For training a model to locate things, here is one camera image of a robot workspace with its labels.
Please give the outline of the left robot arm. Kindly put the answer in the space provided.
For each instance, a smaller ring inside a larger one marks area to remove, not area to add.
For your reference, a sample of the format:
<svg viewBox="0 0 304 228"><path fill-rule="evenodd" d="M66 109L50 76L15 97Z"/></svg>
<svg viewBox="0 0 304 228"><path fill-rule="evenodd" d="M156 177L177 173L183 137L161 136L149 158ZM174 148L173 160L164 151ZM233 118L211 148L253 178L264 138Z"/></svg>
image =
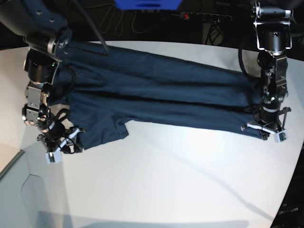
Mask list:
<svg viewBox="0 0 304 228"><path fill-rule="evenodd" d="M253 121L242 126L258 130L262 140L274 135L279 142L287 139L285 120L291 111L281 107L288 96L286 72L288 67L285 52L293 46L290 24L293 10L283 9L267 0L252 0L251 12L256 46L259 51L257 63L261 68L261 102L253 109Z"/></svg>

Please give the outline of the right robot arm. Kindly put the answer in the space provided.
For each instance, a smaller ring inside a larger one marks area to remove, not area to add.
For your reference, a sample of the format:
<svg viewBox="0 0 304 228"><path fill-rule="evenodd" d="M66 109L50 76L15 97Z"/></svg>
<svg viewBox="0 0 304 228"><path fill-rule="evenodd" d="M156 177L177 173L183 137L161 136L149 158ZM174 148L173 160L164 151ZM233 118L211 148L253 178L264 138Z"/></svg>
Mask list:
<svg viewBox="0 0 304 228"><path fill-rule="evenodd" d="M27 103L22 109L22 120L26 125L38 128L47 153L82 152L78 134L79 127L65 129L64 117L53 115L49 108L53 79L67 55L72 31L66 19L47 8L42 0L2 0L0 22L14 34L22 36L29 45L24 69L29 77L26 88Z"/></svg>

